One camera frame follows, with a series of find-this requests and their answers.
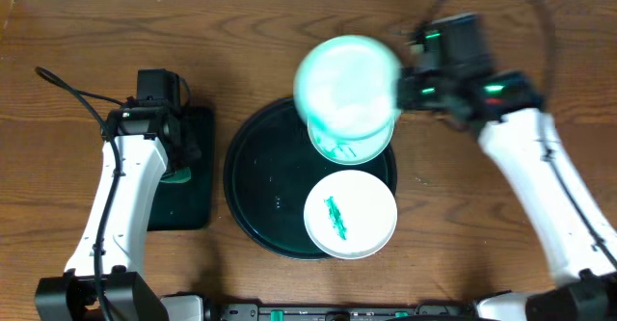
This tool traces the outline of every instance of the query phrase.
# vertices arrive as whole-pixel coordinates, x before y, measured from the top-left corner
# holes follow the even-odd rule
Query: black plate
[[[284,98],[253,115],[233,138],[225,161],[225,196],[238,225],[257,244],[291,258],[328,258],[307,234],[305,201],[322,178],[345,170],[373,174],[393,194],[396,190],[390,146],[358,166],[330,162],[310,143],[293,99]]]

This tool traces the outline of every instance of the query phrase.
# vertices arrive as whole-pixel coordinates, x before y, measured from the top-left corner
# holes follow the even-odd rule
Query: green indicator light
[[[484,90],[486,90],[486,92],[489,94],[496,94],[500,93],[503,88],[504,86],[502,85],[487,85],[484,87]]]

